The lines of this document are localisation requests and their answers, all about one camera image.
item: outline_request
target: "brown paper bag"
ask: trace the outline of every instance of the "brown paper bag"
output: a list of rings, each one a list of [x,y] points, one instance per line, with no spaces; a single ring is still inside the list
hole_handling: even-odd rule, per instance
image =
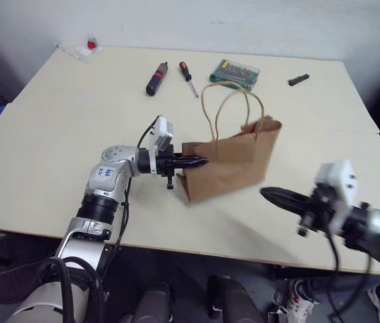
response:
[[[233,82],[213,83],[207,87],[223,83]],[[201,93],[202,109],[210,124],[213,140],[209,143],[183,143],[184,156],[198,155],[206,157],[210,161],[202,167],[186,169],[182,174],[178,174],[190,203],[256,184],[265,179],[272,149],[282,124],[269,116],[264,116],[263,104],[255,94],[247,92],[236,83],[233,85],[238,86],[237,91],[232,92],[224,99],[217,112],[216,135],[214,135],[211,120],[203,103],[203,93],[207,87]],[[239,134],[227,139],[218,139],[217,126],[221,109],[225,101],[237,93],[243,93],[247,102],[246,124],[241,127]],[[262,111],[261,118],[251,124],[248,124],[248,95],[256,98]]]

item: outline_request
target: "white tabletop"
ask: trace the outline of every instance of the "white tabletop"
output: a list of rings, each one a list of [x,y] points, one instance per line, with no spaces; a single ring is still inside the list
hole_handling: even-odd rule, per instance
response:
[[[132,184],[123,244],[331,268],[325,238],[313,233],[307,239],[298,236],[298,216],[271,205],[258,191],[261,186],[280,186],[308,194],[322,163],[349,158],[360,184],[356,202],[380,208],[380,137],[340,62],[106,48],[83,63],[57,51],[0,117],[0,229],[61,237],[102,150],[114,144],[135,145],[159,113],[174,123],[177,151],[183,141],[209,141],[200,100],[192,97],[178,62],[186,61],[201,89],[206,81],[196,76],[202,74],[199,65],[207,77],[224,57],[261,69],[253,91],[267,113],[284,124],[266,181],[188,206],[178,182],[174,190],[166,190],[164,178],[140,176]],[[170,69],[158,93],[148,97],[144,88],[160,61],[168,61]],[[126,79],[130,73],[133,77]],[[302,73],[309,73],[310,79],[287,85],[288,78]],[[316,82],[316,75],[323,80]],[[229,91],[219,87],[208,94],[212,114]],[[329,96],[334,92],[342,92],[341,99]],[[319,108],[322,94],[328,103]],[[340,104],[337,110],[330,106],[333,101]],[[241,110],[243,102],[231,100],[222,115],[222,135],[237,132],[244,119]],[[340,247],[340,255],[345,271],[365,266],[359,252]],[[380,273],[380,264],[373,272]]]

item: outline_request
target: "screwdriver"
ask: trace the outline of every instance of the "screwdriver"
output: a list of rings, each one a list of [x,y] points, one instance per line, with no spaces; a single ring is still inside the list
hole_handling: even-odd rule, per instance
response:
[[[199,94],[197,94],[195,87],[193,86],[193,83],[191,82],[191,74],[189,73],[189,68],[187,67],[187,64],[184,62],[179,63],[179,67],[181,68],[181,72],[183,73],[185,77],[185,81],[189,82],[191,91],[193,91],[193,94],[196,98],[199,97]]]

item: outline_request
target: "wall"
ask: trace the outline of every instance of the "wall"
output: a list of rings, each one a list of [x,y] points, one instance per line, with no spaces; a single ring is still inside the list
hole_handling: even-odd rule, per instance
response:
[[[338,59],[380,92],[380,0],[0,0],[0,73],[18,93],[55,42]]]

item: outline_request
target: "red object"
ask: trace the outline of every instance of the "red object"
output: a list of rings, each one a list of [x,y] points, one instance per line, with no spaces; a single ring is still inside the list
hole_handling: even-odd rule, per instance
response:
[[[92,42],[91,40],[88,41],[87,46],[89,49],[95,49],[97,47],[97,44],[95,42]]]

